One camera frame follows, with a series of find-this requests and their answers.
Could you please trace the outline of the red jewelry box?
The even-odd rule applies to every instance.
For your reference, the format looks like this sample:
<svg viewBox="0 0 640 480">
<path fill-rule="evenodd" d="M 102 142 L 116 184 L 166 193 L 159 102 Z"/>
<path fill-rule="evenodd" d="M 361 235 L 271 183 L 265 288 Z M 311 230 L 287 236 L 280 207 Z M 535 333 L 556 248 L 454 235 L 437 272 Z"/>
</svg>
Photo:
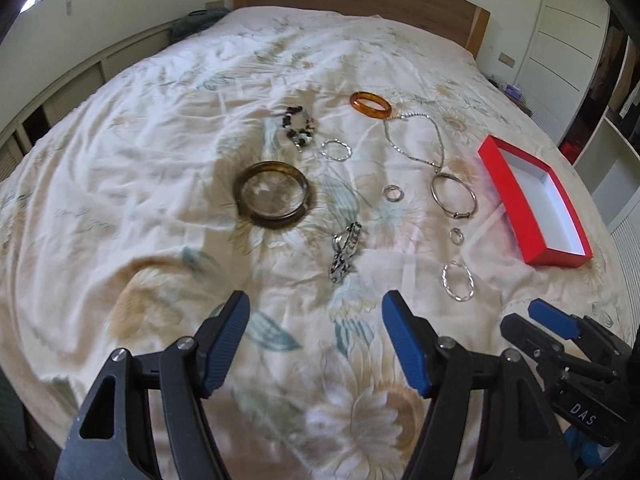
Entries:
<svg viewBox="0 0 640 480">
<path fill-rule="evenodd" d="M 591 260 L 582 222 L 548 164 L 496 136 L 488 136 L 478 154 L 527 264 L 576 269 Z"/>
</svg>

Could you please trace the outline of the thin silver bangle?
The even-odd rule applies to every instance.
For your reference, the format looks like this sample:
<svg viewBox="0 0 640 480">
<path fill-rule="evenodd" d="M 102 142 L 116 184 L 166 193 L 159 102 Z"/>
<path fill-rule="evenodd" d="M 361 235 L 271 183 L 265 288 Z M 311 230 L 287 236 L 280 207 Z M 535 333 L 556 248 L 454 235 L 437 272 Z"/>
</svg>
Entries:
<svg viewBox="0 0 640 480">
<path fill-rule="evenodd" d="M 454 174 L 445 171 L 435 174 L 430 190 L 435 204 L 451 219 L 469 219 L 477 213 L 476 194 Z"/>
</svg>

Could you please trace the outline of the silver wrist watch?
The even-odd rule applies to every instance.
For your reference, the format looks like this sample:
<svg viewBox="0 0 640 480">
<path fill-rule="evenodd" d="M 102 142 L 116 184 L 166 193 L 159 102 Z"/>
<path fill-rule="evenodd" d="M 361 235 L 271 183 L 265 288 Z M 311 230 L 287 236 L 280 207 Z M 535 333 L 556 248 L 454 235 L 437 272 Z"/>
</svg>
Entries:
<svg viewBox="0 0 640 480">
<path fill-rule="evenodd" d="M 359 222 L 349 223 L 346 228 L 332 237 L 333 258 L 329 268 L 329 278 L 333 284 L 340 284 L 352 273 L 362 226 Z"/>
</svg>

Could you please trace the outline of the amber orange bangle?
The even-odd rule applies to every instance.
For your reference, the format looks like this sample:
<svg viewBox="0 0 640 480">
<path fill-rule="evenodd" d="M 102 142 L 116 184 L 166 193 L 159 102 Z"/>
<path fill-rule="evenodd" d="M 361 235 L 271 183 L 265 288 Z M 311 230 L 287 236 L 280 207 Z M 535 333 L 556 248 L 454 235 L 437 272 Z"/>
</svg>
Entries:
<svg viewBox="0 0 640 480">
<path fill-rule="evenodd" d="M 358 113 L 374 119 L 388 119 L 392 116 L 390 102 L 375 93 L 356 91 L 349 97 L 350 106 Z"/>
</svg>

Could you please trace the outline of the dark brown bangle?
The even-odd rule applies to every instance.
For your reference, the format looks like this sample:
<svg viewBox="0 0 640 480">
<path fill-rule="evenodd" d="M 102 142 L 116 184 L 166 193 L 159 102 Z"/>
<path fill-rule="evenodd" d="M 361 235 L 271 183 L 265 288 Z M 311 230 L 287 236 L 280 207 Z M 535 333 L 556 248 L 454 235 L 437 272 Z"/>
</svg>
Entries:
<svg viewBox="0 0 640 480">
<path fill-rule="evenodd" d="M 312 187 L 294 166 L 267 160 L 241 171 L 234 178 L 232 195 L 240 218 L 277 230 L 294 226 L 306 216 Z"/>
</svg>

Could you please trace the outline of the red object by wardrobe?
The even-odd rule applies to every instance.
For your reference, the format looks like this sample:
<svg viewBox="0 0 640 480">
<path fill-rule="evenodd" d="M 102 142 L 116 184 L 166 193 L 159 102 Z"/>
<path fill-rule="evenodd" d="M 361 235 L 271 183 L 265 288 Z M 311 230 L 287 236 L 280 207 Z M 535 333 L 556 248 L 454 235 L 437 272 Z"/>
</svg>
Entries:
<svg viewBox="0 0 640 480">
<path fill-rule="evenodd" d="M 579 132 L 569 132 L 562 140 L 559 150 L 570 164 L 574 164 L 584 148 L 582 134 Z"/>
</svg>

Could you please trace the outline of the wooden nightstand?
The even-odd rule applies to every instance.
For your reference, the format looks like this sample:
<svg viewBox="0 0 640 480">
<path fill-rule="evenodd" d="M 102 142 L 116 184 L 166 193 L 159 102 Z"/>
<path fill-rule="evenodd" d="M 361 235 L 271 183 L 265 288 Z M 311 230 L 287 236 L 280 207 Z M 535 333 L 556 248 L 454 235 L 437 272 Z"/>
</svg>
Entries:
<svg viewBox="0 0 640 480">
<path fill-rule="evenodd" d="M 526 105 L 521 92 L 519 92 L 517 88 L 511 86 L 510 84 L 505 84 L 504 82 L 498 81 L 494 77 L 489 77 L 488 80 L 526 116 L 528 116 L 529 118 L 533 117 L 533 111 Z"/>
</svg>

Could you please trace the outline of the purple tissue pack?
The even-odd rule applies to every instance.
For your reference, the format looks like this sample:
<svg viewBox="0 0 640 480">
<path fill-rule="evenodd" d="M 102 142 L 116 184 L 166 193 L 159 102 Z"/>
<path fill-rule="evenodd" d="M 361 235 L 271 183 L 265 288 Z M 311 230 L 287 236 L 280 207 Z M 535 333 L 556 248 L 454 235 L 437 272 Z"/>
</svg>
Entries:
<svg viewBox="0 0 640 480">
<path fill-rule="evenodd" d="M 506 84 L 503 91 L 507 96 L 510 96 L 510 98 L 514 99 L 515 101 L 521 101 L 521 99 L 523 99 L 521 90 L 514 87 L 513 84 Z"/>
</svg>

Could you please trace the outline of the floral white bedspread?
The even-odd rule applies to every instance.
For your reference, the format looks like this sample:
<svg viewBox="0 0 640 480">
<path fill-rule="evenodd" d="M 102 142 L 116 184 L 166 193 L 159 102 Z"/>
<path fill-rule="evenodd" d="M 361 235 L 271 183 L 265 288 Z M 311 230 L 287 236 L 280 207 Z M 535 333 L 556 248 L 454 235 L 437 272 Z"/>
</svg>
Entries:
<svg viewBox="0 0 640 480">
<path fill-rule="evenodd" d="M 390 102 L 374 119 L 356 91 Z M 530 266 L 478 149 L 548 164 L 586 231 L 579 268 Z M 275 160 L 312 187 L 284 229 L 238 215 L 234 178 Z M 478 200 L 451 219 L 445 171 Z M 333 284 L 332 237 L 361 224 Z M 397 479 L 427 409 L 380 312 L 402 293 L 470 350 L 535 298 L 634 338 L 620 258 L 582 179 L 457 44 L 382 18 L 235 11 L 124 70 L 59 122 L 1 185 L 1 368 L 56 443 L 111 351 L 162 350 L 235 290 L 252 316 L 205 402 L 235 479 Z"/>
</svg>

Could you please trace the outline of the white wardrobe door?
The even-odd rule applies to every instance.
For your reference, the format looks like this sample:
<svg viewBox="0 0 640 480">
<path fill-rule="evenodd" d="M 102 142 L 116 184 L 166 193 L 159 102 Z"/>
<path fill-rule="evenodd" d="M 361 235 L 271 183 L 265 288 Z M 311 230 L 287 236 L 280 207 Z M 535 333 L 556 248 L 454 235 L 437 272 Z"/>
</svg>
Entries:
<svg viewBox="0 0 640 480">
<path fill-rule="evenodd" d="M 536 124 L 560 143 L 596 72 L 608 32 L 605 0 L 541 0 L 515 85 Z"/>
</svg>

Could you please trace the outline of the dark bag beside bed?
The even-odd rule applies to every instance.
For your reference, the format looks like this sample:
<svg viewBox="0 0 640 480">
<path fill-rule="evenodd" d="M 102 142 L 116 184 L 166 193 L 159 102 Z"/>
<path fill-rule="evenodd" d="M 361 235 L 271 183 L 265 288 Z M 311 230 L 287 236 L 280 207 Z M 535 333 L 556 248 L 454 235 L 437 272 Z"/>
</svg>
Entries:
<svg viewBox="0 0 640 480">
<path fill-rule="evenodd" d="M 176 44 L 192 35 L 204 32 L 204 30 L 217 24 L 229 13 L 229 9 L 221 6 L 220 8 L 192 11 L 182 18 L 178 18 L 170 28 L 170 43 Z"/>
</svg>

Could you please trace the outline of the low white wall cabinet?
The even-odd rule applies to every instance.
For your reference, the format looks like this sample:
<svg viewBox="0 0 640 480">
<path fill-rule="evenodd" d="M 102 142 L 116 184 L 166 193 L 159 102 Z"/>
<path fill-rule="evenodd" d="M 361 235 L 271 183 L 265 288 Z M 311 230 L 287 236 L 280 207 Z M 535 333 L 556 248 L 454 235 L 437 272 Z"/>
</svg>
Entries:
<svg viewBox="0 0 640 480">
<path fill-rule="evenodd" d="M 1 180 L 6 180 L 37 142 L 25 127 L 42 116 L 47 133 L 79 104 L 123 70 L 170 45 L 171 20 L 116 42 L 82 61 L 37 94 L 1 130 Z"/>
</svg>

